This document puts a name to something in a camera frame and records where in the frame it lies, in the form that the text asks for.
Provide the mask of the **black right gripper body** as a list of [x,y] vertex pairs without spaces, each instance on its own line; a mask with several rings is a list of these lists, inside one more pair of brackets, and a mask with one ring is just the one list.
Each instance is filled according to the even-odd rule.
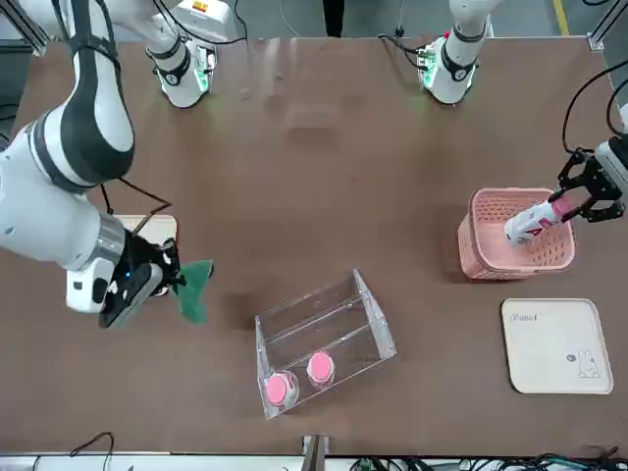
[[155,264],[162,270],[162,281],[160,284],[162,284],[163,280],[173,279],[165,278],[163,273],[163,268],[165,267],[163,260],[164,241],[151,243],[143,236],[133,231],[125,230],[124,250],[115,269],[116,288],[121,289],[133,273],[143,264]]

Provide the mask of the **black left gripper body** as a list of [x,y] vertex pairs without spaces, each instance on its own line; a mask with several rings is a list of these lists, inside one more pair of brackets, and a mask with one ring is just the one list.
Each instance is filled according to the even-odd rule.
[[595,159],[605,171],[606,177],[621,192],[620,201],[627,201],[627,139],[611,138],[601,143],[595,151]]

